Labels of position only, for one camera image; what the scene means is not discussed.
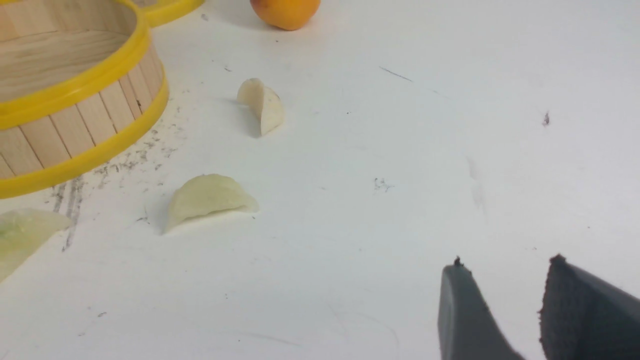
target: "white surface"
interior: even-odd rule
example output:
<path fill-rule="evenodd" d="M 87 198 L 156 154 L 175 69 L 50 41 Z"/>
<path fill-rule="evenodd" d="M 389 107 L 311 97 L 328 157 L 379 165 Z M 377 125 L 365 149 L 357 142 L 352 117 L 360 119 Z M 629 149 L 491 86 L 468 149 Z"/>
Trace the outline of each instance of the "white surface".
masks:
<path fill-rule="evenodd" d="M 65 252 L 66 233 L 0 285 L 0 359 L 437 359 L 456 255 L 528 359 L 549 257 L 640 295 L 640 4 L 374 3 L 284 33 L 217 0 L 154 30 L 157 134 L 77 182 Z M 264 138 L 233 101 L 252 77 L 287 110 Z M 207 173 L 262 211 L 160 236 Z"/>

